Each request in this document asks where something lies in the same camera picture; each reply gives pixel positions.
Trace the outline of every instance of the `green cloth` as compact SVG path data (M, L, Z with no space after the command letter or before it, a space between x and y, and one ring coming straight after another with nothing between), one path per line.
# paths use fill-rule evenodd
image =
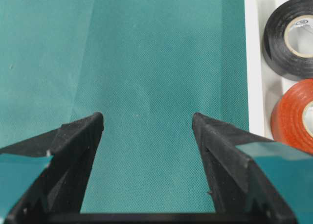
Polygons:
M298 222L312 223L313 157L280 142L254 142L237 148L254 158Z
M0 224L51 159L0 154Z
M0 0L3 146L105 115L82 212L214 212L192 115L248 129L244 0Z

